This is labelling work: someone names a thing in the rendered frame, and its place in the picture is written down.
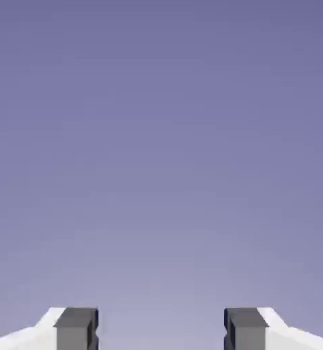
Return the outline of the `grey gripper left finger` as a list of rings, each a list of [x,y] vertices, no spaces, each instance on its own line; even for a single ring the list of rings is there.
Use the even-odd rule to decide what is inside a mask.
[[[0,350],[99,350],[97,308],[51,307],[31,327],[0,337]]]

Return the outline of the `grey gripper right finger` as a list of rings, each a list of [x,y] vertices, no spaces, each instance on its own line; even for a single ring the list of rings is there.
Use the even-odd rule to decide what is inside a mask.
[[[323,350],[323,338],[290,327],[271,307],[225,308],[223,350]]]

